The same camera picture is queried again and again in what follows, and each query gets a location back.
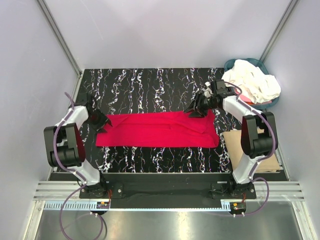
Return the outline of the red t shirt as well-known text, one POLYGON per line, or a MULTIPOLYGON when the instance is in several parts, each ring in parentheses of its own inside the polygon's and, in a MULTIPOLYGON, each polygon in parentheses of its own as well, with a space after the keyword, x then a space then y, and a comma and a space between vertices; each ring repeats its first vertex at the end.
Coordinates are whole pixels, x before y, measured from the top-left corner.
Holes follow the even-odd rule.
POLYGON ((115 114, 96 136, 97 147, 216 148, 215 115, 189 117, 182 111, 115 114))

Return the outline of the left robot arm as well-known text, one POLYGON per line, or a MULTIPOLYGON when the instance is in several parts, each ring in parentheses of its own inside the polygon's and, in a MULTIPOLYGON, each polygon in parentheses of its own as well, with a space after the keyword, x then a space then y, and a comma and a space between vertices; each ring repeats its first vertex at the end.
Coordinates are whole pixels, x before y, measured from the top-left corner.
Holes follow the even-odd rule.
POLYGON ((110 197, 112 190, 103 174, 86 159, 85 146, 80 134, 83 124, 97 133, 105 133, 104 127, 111 120, 96 106, 90 93, 79 95, 79 101, 70 101, 66 115, 55 125, 43 130, 48 164, 73 174, 81 191, 91 197, 110 197))

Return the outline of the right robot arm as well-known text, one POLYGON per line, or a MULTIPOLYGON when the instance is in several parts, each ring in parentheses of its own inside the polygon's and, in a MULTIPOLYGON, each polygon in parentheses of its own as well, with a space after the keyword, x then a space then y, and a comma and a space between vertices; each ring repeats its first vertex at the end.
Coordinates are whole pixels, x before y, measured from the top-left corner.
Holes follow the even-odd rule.
POLYGON ((254 174, 262 161, 270 158, 278 148, 278 137, 274 114, 248 105, 240 99, 242 90, 230 91, 228 85, 222 79, 206 82, 183 112, 190 118, 204 118, 213 109, 220 108, 241 123, 243 154, 239 164, 220 191, 211 191, 220 198, 240 199, 253 190, 254 174))

